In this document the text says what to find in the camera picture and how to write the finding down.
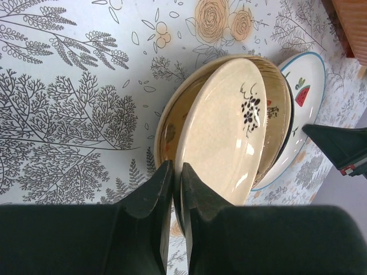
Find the cream plate with black mark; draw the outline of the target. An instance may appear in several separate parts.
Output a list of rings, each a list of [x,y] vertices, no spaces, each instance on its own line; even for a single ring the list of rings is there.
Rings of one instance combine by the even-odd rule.
[[[180,227],[184,227],[184,163],[229,203],[245,203],[263,152],[265,107],[263,78],[247,58],[225,62],[205,81],[183,125],[174,161],[174,205]]]

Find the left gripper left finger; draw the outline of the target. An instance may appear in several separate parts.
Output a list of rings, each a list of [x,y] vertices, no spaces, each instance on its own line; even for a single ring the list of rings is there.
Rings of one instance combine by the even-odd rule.
[[[2,274],[165,274],[173,164],[110,205],[1,207]]]

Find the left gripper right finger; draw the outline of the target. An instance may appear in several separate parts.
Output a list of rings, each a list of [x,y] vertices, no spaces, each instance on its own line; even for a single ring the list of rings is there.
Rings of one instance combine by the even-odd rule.
[[[366,243],[335,206],[234,206],[182,169],[190,274],[365,274]]]

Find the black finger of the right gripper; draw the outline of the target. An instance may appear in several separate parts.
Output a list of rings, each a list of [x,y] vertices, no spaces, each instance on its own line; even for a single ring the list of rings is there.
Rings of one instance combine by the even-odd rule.
[[[306,124],[303,132],[343,176],[366,176],[366,128]]]

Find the orange plastic bin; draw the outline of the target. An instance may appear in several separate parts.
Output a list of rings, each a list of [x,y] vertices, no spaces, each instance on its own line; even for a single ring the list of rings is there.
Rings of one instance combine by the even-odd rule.
[[[358,78],[366,77],[366,1],[322,1],[347,58],[360,64]]]

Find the brown glossy small plate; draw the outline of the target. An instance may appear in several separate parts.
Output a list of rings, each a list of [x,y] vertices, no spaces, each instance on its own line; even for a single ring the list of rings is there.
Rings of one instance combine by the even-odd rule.
[[[177,88],[164,108],[158,123],[154,141],[154,163],[158,168],[165,160],[174,160],[179,136],[187,113],[204,81],[225,62],[235,58],[246,58],[259,69],[267,94],[267,127],[260,165],[252,187],[270,172],[284,150],[293,122],[293,106],[290,88],[280,69],[271,61],[246,54],[220,57],[193,72]]]

